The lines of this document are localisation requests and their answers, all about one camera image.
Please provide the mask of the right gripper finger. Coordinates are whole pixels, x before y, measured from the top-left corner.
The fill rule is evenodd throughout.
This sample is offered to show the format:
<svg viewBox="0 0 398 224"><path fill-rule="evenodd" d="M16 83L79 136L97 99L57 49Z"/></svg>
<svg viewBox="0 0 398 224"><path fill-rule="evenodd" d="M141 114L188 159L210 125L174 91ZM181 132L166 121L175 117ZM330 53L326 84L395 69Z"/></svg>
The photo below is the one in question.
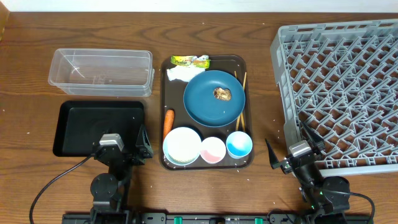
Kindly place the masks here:
<svg viewBox="0 0 398 224"><path fill-rule="evenodd" d="M312 148L312 151L315 154L320 154L323 150L325 150L325 143L323 138L304 122L301 122L301 125L307 135L307 142Z"/></svg>
<svg viewBox="0 0 398 224"><path fill-rule="evenodd" d="M270 145L270 143L269 143L269 141L267 139L265 139L265 142L266 142L266 146L267 146L267 149L268 149L269 162L270 162L270 165L271 165L272 169L281 168L282 170L284 170L285 169L284 162L283 161L281 162L281 161L278 160L278 158L277 158L272 146Z"/></svg>

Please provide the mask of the blue small cup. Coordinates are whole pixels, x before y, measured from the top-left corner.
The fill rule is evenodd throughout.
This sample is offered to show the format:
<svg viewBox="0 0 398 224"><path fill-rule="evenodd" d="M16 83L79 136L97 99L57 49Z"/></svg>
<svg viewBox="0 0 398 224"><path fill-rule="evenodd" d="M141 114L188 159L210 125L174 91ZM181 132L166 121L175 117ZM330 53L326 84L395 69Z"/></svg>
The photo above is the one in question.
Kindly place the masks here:
<svg viewBox="0 0 398 224"><path fill-rule="evenodd" d="M235 131L227 137L226 148L233 159L240 159L252 151L253 142L251 137L245 132Z"/></svg>

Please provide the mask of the dark blue plate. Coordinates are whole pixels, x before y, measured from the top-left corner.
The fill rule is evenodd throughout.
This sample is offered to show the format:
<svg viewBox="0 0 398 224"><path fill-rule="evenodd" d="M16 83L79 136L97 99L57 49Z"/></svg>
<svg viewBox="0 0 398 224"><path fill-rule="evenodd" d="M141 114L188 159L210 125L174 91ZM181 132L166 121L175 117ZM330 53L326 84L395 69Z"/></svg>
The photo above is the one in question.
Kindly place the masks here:
<svg viewBox="0 0 398 224"><path fill-rule="evenodd" d="M216 88L229 90L230 100L215 97ZM193 77L183 94L188 115L197 123L211 128L229 125L237 120L246 104L242 84L233 75L219 71L205 71Z"/></svg>

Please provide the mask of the pink small cup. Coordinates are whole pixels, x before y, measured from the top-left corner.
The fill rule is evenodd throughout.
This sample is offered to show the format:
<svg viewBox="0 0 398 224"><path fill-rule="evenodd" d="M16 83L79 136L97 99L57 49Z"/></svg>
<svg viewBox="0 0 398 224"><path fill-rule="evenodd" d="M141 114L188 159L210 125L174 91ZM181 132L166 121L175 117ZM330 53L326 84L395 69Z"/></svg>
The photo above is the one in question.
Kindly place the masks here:
<svg viewBox="0 0 398 224"><path fill-rule="evenodd" d="M219 138L208 137L201 143L200 155L208 164L216 164L226 155L225 143Z"/></svg>

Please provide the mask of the brown food scrap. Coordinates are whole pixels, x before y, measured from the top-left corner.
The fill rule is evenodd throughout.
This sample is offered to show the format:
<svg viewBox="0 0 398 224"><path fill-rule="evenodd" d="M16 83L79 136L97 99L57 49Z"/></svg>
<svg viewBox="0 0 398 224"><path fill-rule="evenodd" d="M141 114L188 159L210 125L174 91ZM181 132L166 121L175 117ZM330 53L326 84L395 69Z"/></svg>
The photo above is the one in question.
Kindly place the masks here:
<svg viewBox="0 0 398 224"><path fill-rule="evenodd" d="M231 91L227 88L217 87L214 89L213 94L217 100L229 101L232 99Z"/></svg>

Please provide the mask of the yellow green snack wrapper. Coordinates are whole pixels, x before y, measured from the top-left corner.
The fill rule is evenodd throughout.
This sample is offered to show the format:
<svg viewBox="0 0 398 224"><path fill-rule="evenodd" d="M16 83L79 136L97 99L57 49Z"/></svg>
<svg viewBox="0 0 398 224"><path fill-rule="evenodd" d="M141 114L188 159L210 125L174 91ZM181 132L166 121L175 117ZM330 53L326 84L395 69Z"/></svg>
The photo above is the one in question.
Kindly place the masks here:
<svg viewBox="0 0 398 224"><path fill-rule="evenodd" d="M210 59L208 55L197 56L177 56L173 55L170 62L177 66L195 67L207 69L210 67Z"/></svg>

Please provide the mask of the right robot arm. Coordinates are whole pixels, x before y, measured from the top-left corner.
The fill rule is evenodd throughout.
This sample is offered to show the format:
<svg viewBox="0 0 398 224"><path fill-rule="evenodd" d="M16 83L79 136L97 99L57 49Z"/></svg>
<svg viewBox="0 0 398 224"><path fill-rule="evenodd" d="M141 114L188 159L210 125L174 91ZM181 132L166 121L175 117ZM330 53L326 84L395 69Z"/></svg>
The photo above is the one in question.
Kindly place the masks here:
<svg viewBox="0 0 398 224"><path fill-rule="evenodd" d="M295 223L346 223L345 211L349 209L351 195L349 182L340 176L322 176L316 160L325 149L323 138L307 124L302 123L306 140L290 146L290 154L279 161L269 141L266 141L269 161L273 169L284 174L293 173L299 181L303 200L312 207L297 216Z"/></svg>

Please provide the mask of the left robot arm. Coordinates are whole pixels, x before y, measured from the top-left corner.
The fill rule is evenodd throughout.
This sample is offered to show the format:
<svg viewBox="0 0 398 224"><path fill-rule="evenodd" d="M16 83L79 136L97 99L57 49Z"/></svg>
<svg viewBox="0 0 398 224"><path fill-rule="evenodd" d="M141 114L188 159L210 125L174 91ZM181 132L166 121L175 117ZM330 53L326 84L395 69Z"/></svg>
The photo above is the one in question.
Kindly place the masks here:
<svg viewBox="0 0 398 224"><path fill-rule="evenodd" d="M93 148L93 157L108 166L107 173L97 175L90 186L93 208L90 223L137 223L127 205L132 168L146 163L154 155L146 127L141 125L136 143L127 149L119 134L105 134Z"/></svg>

